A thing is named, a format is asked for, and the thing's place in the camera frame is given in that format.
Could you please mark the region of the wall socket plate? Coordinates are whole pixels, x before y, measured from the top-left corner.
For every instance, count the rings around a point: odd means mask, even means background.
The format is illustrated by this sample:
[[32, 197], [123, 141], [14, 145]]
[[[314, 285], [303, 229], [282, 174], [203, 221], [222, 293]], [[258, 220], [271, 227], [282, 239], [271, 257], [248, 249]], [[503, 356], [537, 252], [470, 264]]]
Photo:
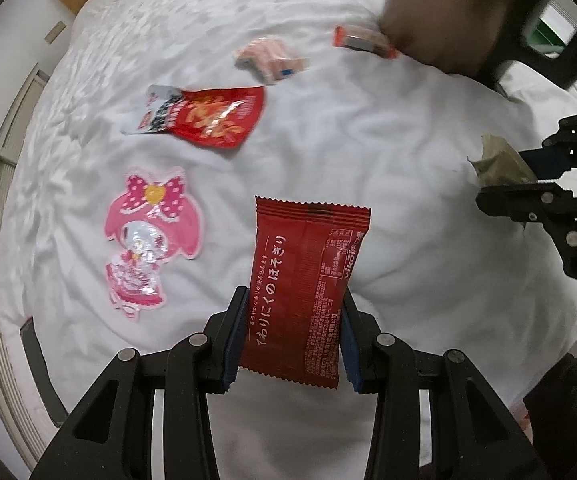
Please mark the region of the wall socket plate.
[[44, 41], [47, 44], [53, 44], [58, 36], [66, 29], [66, 24], [63, 21], [58, 21], [44, 36]]

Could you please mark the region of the olive green snack packet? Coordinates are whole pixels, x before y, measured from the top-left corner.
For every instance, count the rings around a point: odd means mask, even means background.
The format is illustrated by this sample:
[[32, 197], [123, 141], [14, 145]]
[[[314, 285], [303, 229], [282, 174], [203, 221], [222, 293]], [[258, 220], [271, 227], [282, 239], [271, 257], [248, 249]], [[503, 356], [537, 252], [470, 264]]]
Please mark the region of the olive green snack packet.
[[483, 134], [481, 158], [469, 160], [469, 163], [482, 186], [534, 184], [538, 181], [520, 153], [502, 136]]

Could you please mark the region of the white bed duvet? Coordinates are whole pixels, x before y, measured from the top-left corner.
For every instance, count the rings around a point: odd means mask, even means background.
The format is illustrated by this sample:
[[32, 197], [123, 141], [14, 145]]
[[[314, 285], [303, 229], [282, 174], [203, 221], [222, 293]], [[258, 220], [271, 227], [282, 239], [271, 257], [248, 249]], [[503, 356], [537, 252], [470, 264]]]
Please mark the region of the white bed duvet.
[[[577, 113], [563, 90], [517, 64], [498, 90], [400, 56], [336, 48], [334, 27], [367, 24], [382, 0], [91, 0], [34, 109], [0, 232], [0, 323], [44, 442], [56, 427], [19, 341], [34, 323], [48, 373], [73, 408], [124, 348], [165, 350], [226, 309], [249, 282], [257, 197], [367, 207], [349, 287], [358, 307], [420, 350], [461, 349], [514, 415], [577, 339], [577, 281], [540, 226], [476, 207], [482, 136], [537, 146]], [[148, 88], [249, 87], [234, 52], [264, 36], [306, 69], [270, 86], [241, 148], [139, 134]], [[104, 224], [128, 174], [182, 169], [203, 247], [160, 271], [166, 304], [130, 320], [110, 300], [120, 254]]]

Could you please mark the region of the red white snack bag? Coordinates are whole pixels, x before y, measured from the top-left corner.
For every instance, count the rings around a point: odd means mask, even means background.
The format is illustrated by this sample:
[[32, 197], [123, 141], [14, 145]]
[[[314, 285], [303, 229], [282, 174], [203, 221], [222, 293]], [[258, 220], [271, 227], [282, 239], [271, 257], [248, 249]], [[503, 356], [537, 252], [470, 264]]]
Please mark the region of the red white snack bag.
[[202, 148], [234, 150], [255, 129], [264, 102], [263, 86], [191, 91], [152, 84], [145, 104], [128, 115], [121, 132], [170, 134]]

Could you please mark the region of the dark red snack packet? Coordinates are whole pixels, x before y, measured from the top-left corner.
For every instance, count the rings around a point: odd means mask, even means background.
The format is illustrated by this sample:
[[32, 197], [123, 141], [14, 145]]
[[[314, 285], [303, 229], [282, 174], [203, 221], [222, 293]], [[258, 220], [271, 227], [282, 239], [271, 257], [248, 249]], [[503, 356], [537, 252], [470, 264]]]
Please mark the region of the dark red snack packet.
[[371, 210], [258, 196], [256, 214], [240, 364], [261, 375], [335, 389], [343, 297]]

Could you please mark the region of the pink cartoon candy bag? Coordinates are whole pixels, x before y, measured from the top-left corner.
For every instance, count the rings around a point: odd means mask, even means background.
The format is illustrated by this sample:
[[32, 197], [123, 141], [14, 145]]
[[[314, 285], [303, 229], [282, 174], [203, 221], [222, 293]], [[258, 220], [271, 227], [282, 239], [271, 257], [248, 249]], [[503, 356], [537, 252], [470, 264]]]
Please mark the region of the pink cartoon candy bag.
[[104, 234], [120, 246], [105, 265], [110, 302], [136, 322], [142, 312], [166, 304], [162, 267], [179, 256], [193, 260], [202, 250], [202, 211], [183, 168], [162, 177], [130, 170], [125, 188], [108, 207]]

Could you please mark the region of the pink striped candy packet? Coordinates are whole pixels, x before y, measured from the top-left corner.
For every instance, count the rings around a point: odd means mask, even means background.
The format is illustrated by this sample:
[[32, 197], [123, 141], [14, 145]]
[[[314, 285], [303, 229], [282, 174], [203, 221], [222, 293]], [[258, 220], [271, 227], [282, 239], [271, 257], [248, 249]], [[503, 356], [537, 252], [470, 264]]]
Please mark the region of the pink striped candy packet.
[[252, 40], [234, 52], [234, 61], [236, 66], [247, 68], [267, 86], [303, 72], [308, 67], [305, 58], [275, 36]]

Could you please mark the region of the orange red snack bar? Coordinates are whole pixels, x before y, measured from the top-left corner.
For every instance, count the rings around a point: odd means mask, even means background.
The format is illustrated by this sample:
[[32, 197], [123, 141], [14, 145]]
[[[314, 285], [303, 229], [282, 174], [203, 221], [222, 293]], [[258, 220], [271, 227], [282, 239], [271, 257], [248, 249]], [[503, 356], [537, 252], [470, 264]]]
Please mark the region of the orange red snack bar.
[[399, 54], [381, 32], [355, 25], [337, 25], [333, 46], [373, 53], [380, 58], [397, 58]]

